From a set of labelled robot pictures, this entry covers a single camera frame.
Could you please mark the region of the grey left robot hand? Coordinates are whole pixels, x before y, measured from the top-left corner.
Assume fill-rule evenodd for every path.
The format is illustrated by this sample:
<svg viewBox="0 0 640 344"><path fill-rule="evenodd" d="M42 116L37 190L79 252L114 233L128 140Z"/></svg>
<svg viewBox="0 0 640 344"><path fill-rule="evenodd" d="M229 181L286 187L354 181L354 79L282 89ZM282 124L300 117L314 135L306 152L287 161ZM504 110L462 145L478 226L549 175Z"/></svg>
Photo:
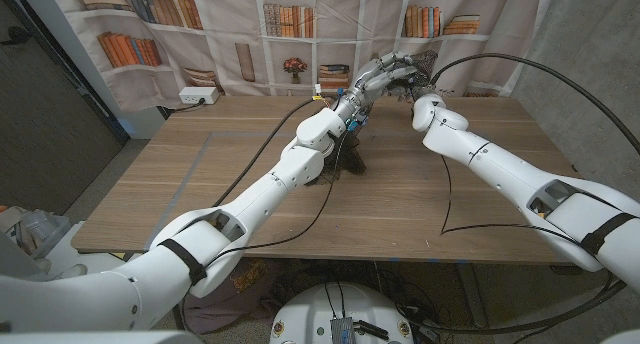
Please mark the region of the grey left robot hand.
<svg viewBox="0 0 640 344"><path fill-rule="evenodd" d="M416 71L414 60L403 52L391 52L372 59L358 71L333 111L349 127L354 120L368 115L373 103L392 81L405 78Z"/></svg>

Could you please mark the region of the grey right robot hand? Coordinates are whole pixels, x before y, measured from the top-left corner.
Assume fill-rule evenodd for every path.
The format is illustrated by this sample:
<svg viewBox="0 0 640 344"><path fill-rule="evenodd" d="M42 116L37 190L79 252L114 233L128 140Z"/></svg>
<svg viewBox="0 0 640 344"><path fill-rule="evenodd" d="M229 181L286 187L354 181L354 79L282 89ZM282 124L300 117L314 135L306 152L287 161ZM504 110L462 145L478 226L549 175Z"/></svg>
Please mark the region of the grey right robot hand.
<svg viewBox="0 0 640 344"><path fill-rule="evenodd" d="M404 102L415 102L419 98L433 92L429 85L423 86L415 83L403 84L401 88L402 90L399 100Z"/></svg>

